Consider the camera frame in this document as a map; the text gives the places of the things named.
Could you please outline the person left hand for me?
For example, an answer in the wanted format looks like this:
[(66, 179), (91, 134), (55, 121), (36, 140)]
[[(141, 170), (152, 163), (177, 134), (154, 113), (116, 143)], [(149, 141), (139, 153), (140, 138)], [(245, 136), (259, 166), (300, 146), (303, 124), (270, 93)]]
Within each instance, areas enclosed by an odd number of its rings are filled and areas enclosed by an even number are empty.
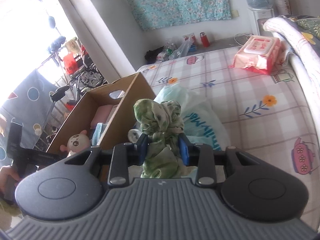
[(14, 182), (19, 182), (21, 180), (17, 171), (12, 166), (2, 166), (0, 170), (1, 194), (4, 194), (6, 191), (8, 179), (13, 179)]

